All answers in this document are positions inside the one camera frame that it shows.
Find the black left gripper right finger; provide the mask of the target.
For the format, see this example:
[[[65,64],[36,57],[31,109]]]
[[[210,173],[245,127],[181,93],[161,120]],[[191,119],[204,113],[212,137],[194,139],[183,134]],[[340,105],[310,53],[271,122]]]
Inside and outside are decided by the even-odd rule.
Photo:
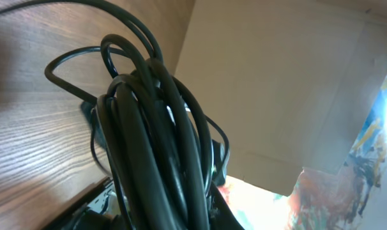
[[[211,194],[209,218],[211,230],[244,230],[214,183],[211,184],[209,191]]]

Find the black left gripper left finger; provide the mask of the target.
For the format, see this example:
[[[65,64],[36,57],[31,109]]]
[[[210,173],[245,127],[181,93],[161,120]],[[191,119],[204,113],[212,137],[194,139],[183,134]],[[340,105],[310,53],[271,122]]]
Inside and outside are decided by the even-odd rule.
[[[114,182],[106,178],[78,201],[69,206],[42,230],[104,230],[110,229],[111,218],[106,216]]]

